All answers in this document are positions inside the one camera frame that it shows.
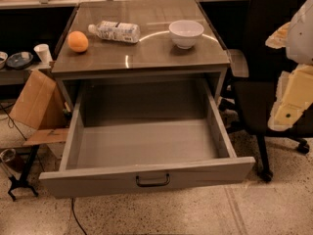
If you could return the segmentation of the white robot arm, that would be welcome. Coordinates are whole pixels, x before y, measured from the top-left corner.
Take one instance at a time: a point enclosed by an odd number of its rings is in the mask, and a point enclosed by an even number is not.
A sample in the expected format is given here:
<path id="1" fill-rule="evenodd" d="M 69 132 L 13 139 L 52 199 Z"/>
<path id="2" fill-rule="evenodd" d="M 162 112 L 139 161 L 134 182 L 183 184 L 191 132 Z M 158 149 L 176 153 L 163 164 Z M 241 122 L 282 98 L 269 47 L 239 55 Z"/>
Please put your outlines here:
<path id="1" fill-rule="evenodd" d="M 306 0 L 288 23 L 268 37 L 265 45 L 285 48 L 287 58 L 297 63 L 292 72 L 281 73 L 268 120 L 270 129 L 285 131 L 313 103 L 313 0 Z"/>

